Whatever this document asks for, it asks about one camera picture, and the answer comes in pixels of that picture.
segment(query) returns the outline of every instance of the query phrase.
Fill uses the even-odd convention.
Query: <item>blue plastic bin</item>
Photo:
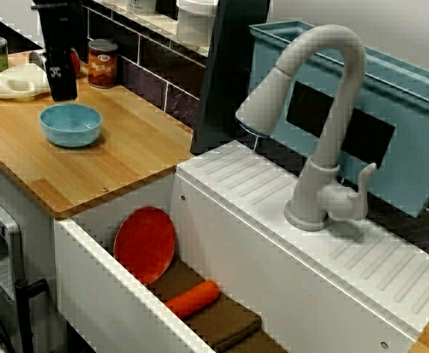
[[[249,91],[268,74],[283,49],[311,28],[301,21],[250,26],[255,49]],[[395,127],[369,191],[417,217],[429,202],[429,71],[371,48],[366,53],[366,77],[355,107]],[[312,154],[318,138],[286,121],[294,82],[334,97],[342,70],[338,51],[312,56],[294,77],[272,138],[304,156]],[[346,152],[341,153],[339,164],[341,176],[355,184],[366,165]]]

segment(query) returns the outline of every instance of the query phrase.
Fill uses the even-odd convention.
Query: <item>oven handle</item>
[[[49,291],[49,285],[45,279],[40,279],[32,285],[28,285],[26,279],[18,279],[15,282],[15,300],[23,352],[34,353],[29,300],[46,291]]]

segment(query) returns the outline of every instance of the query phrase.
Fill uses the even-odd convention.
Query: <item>white cup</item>
[[[157,0],[127,0],[127,11],[136,15],[155,13]]]

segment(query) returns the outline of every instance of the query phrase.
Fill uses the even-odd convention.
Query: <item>white wall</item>
[[[44,47],[38,11],[31,5],[32,0],[0,0],[0,21]]]
[[[364,44],[429,70],[429,0],[272,0],[268,22],[341,24]]]

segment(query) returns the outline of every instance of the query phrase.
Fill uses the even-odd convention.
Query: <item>brown towel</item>
[[[162,302],[202,283],[203,278],[175,255],[165,273],[147,287]]]
[[[183,320],[209,347],[222,353],[261,327],[261,317],[223,293]]]
[[[203,281],[200,275],[175,255],[167,271],[148,289],[164,302]],[[259,315],[222,293],[214,303],[183,321],[218,353],[241,342],[261,327]]]
[[[237,343],[225,353],[287,353],[262,329]]]

